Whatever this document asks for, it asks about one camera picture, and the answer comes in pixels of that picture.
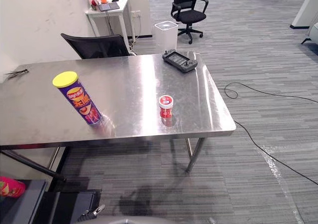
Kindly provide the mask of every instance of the black office chair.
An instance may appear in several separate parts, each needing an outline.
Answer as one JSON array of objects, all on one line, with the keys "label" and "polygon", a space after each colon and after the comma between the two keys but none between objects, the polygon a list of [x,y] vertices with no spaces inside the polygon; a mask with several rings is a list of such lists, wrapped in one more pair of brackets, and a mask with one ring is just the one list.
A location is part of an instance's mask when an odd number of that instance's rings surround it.
[{"label": "black office chair", "polygon": [[61,36],[82,59],[110,58],[130,55],[121,35],[88,38],[74,37],[67,34],[61,34]]},{"label": "black office chair", "polygon": [[202,0],[205,2],[203,12],[194,10],[194,6],[197,0],[174,0],[172,3],[171,16],[178,22],[186,24],[185,29],[179,29],[178,36],[181,34],[187,34],[190,38],[189,44],[192,44],[192,36],[190,33],[199,33],[200,38],[203,37],[203,32],[192,29],[192,24],[204,20],[206,18],[205,10],[208,6],[208,0]]}]

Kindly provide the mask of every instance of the table leg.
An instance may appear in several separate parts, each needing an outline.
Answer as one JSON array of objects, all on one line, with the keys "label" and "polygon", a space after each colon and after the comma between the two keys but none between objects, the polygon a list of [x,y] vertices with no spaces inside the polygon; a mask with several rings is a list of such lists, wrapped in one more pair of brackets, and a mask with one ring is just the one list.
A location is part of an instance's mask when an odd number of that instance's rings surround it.
[{"label": "table leg", "polygon": [[126,27],[125,27],[124,16],[123,16],[123,14],[121,14],[118,17],[119,17],[120,27],[121,27],[121,31],[123,33],[125,45],[127,47],[127,50],[130,51],[128,37],[127,37],[127,31],[126,31]]},{"label": "table leg", "polygon": [[20,163],[23,163],[31,168],[34,168],[42,173],[45,173],[51,177],[54,177],[58,180],[62,180],[62,181],[66,181],[66,177],[60,175],[59,173],[56,173],[56,172],[53,172],[52,170],[14,152],[13,150],[2,150],[1,153],[3,153],[4,155],[10,157],[10,158],[13,158],[14,160],[20,162]]},{"label": "table leg", "polygon": [[128,16],[129,16],[129,20],[130,20],[130,29],[131,29],[133,41],[135,42],[136,41],[135,27],[134,27],[133,17],[131,15],[131,7],[130,7],[129,1],[127,2],[127,8],[128,8]]},{"label": "table leg", "polygon": [[88,16],[89,23],[90,23],[90,25],[91,25],[91,27],[93,29],[95,37],[99,37],[100,34],[98,32],[98,28],[97,28],[97,25],[95,23],[94,18],[91,15],[89,15],[89,14],[87,16]]},{"label": "table leg", "polygon": [[186,169],[187,172],[190,172],[190,171],[192,170],[192,168],[193,168],[195,162],[196,162],[197,159],[198,159],[198,156],[199,156],[199,154],[200,154],[200,151],[201,151],[201,149],[202,149],[204,143],[206,142],[206,139],[207,139],[207,138],[199,138],[199,140],[198,140],[198,142],[197,142],[197,145],[195,146],[194,152],[193,152],[193,154],[192,154],[191,157],[190,157],[190,162],[189,162],[189,165],[188,165],[188,167],[187,167],[187,169]]}]

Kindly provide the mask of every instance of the chair armrest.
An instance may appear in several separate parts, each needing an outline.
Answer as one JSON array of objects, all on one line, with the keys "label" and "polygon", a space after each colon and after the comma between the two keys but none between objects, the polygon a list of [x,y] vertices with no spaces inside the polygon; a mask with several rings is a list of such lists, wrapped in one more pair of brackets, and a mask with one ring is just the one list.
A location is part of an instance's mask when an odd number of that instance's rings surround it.
[{"label": "chair armrest", "polygon": [[205,10],[206,10],[207,7],[208,7],[209,1],[208,1],[208,0],[201,0],[201,1],[204,1],[204,2],[205,2],[205,6],[204,6],[204,9],[203,9],[203,13],[204,13]]},{"label": "chair armrest", "polygon": [[179,15],[180,15],[180,11],[181,11],[181,6],[177,5],[176,3],[172,2],[172,10],[171,10],[171,16],[173,17],[173,12],[175,12],[175,8],[177,8],[178,10],[178,15],[177,15],[177,19],[179,19]]}]

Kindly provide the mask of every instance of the yellow lid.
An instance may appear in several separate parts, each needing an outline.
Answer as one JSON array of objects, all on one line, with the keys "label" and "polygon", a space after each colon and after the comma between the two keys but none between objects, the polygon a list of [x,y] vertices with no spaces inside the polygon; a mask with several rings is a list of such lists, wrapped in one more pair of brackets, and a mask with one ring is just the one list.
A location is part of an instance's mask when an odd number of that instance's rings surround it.
[{"label": "yellow lid", "polygon": [[57,88],[63,88],[63,87],[72,85],[74,82],[77,81],[77,79],[78,79],[77,73],[73,71],[67,71],[67,72],[63,72],[61,74],[56,75],[52,83]]}]

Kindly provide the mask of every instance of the baseboard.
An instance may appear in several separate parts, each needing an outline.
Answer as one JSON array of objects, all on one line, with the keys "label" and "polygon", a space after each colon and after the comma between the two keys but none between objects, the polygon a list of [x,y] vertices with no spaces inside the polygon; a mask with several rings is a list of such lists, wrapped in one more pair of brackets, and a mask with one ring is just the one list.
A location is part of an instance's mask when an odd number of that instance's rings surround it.
[{"label": "baseboard", "polygon": [[140,35],[138,36],[139,39],[142,39],[142,38],[152,38],[153,35],[152,34],[149,34],[149,35]]},{"label": "baseboard", "polygon": [[293,26],[292,24],[290,25],[290,28],[292,29],[309,29],[309,26]]},{"label": "baseboard", "polygon": [[[59,165],[58,165],[58,167],[57,167],[55,172],[61,173],[63,165],[64,165],[65,160],[66,160],[66,157],[68,156],[69,150],[70,150],[69,147],[65,147],[64,152],[62,154],[62,157],[60,159]],[[57,182],[58,182],[58,180],[56,178],[52,179],[50,187],[48,189],[48,192],[53,192],[54,191]]]}]

